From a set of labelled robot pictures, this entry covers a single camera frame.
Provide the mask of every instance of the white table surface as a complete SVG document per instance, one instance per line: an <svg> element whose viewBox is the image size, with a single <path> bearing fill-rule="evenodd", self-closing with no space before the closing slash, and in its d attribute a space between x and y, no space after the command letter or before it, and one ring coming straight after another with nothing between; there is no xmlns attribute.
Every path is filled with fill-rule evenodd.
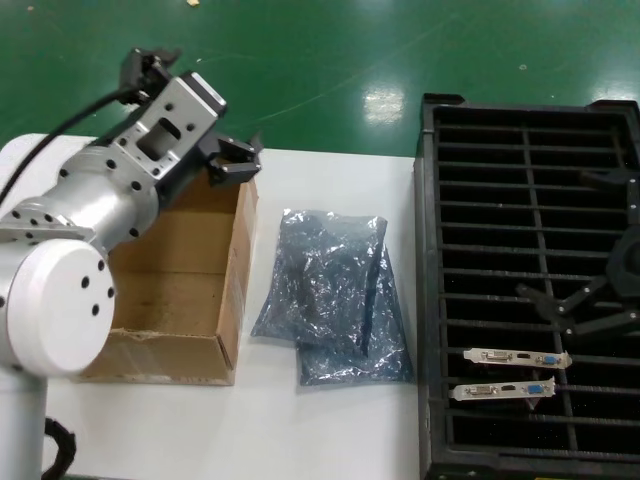
<svg viewBox="0 0 640 480"><path fill-rule="evenodd" d="M0 152L0 178L38 139L19 137ZM49 188L62 162L88 140L58 139L2 210ZM292 346L249 336L269 289L284 208L381 215L389 222L386 243L415 360L413 159L265 150L262 161L236 385L52 380L47 414L77 435L70 473L131 480L418 479L415 385L302 388ZM47 442L45 463L54 452Z"/></svg>

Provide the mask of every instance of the blue connector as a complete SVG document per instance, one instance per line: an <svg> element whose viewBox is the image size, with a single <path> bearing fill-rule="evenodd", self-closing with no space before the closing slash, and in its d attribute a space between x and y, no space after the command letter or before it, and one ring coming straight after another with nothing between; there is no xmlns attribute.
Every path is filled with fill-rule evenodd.
<svg viewBox="0 0 640 480"><path fill-rule="evenodd" d="M527 387L527 393L529 395L537 395L540 393L544 393L544 387L542 385L529 385Z"/></svg>

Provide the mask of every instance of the plastic bag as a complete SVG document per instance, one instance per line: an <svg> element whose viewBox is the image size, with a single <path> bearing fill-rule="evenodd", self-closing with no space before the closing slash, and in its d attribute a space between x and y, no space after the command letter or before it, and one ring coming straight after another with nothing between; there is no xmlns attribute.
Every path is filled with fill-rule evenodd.
<svg viewBox="0 0 640 480"><path fill-rule="evenodd" d="M386 227L381 217L285 210L251 335L366 354Z"/></svg>
<svg viewBox="0 0 640 480"><path fill-rule="evenodd" d="M398 294L386 247L380 262L368 353L365 357L298 343L300 385L413 381Z"/></svg>

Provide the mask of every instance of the open cardboard box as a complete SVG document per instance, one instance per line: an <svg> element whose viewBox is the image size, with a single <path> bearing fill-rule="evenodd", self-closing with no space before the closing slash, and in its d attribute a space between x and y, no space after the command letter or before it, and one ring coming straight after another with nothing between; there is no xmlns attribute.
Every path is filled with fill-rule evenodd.
<svg viewBox="0 0 640 480"><path fill-rule="evenodd" d="M212 189L202 175L112 252L115 319L82 380L233 384L256 202L253 182Z"/></svg>

